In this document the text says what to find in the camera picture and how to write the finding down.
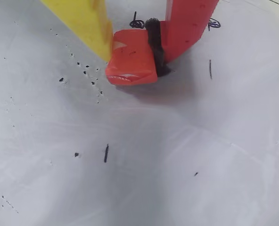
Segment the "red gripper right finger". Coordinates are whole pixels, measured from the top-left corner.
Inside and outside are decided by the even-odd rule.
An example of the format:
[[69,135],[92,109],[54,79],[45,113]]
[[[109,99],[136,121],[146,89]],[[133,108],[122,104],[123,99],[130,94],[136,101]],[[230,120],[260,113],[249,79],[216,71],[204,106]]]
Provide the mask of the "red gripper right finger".
[[217,4],[217,0],[168,0],[165,20],[145,22],[158,77],[169,74],[167,64],[201,38]]

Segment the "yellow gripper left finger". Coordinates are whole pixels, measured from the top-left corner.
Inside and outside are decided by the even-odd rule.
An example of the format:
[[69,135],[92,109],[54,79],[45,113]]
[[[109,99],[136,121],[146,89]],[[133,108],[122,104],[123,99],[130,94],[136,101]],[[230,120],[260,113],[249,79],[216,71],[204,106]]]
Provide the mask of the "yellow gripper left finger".
[[43,0],[42,3],[97,56],[110,60],[113,28],[104,0]]

